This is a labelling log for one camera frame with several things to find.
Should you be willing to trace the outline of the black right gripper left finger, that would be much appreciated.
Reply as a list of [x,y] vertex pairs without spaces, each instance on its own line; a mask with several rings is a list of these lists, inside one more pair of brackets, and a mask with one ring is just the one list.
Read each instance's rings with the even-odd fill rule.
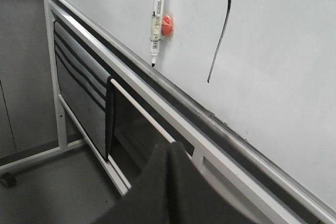
[[157,145],[128,192],[94,223],[169,223],[168,146]]

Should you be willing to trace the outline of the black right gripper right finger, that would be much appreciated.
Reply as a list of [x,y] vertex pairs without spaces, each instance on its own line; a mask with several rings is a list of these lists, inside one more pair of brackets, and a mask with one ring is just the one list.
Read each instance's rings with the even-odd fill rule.
[[170,223],[252,223],[206,181],[181,143],[167,151],[166,181]]

